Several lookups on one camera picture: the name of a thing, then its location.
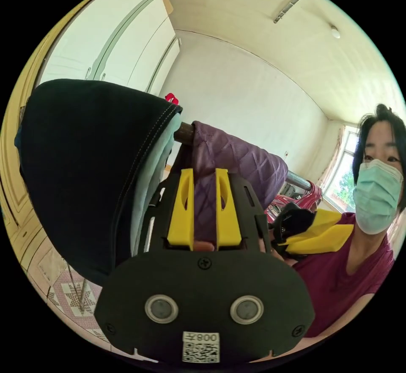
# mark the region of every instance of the curtain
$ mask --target curtain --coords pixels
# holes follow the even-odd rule
[[[399,214],[394,221],[392,222],[391,226],[388,229],[388,240],[390,244],[394,244],[396,238],[398,238],[399,234],[397,234],[398,229],[402,222],[406,222],[405,213]]]
[[[329,181],[331,172],[335,168],[335,165],[337,164],[337,161],[340,156],[341,152],[341,146],[343,144],[343,138],[344,138],[344,129],[345,127],[342,126],[340,127],[338,131],[338,137],[337,137],[337,143],[334,148],[333,156],[331,158],[330,163],[328,166],[323,170],[323,173],[321,174],[321,177],[319,178],[317,185],[323,190],[326,187],[326,182]]]
[[[396,259],[406,235],[406,213],[400,214],[388,229],[388,241]]]

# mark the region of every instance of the cabinet handle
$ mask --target cabinet handle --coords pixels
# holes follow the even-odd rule
[[[86,72],[85,80],[88,79],[91,70],[92,70],[92,68],[89,68],[88,71]]]

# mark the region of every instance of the purple quilted fabric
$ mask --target purple quilted fabric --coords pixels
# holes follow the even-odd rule
[[[215,169],[227,169],[248,180],[265,210],[279,193],[288,167],[279,156],[224,131],[193,122],[193,146],[182,145],[173,172],[193,167],[195,179],[195,240],[215,244]]]

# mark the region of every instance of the light blue fabric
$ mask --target light blue fabric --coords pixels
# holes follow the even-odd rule
[[[134,203],[132,208],[130,243],[131,253],[135,256],[138,253],[138,242],[145,212],[151,201],[152,195],[161,182],[165,169],[166,159],[175,142],[173,134],[181,126],[181,116],[176,114],[162,132],[154,145],[151,153],[144,163],[138,177],[134,192]]]

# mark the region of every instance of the qr code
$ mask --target qr code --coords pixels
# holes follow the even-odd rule
[[[218,363],[220,361],[219,344],[185,342],[182,360],[191,363]]]

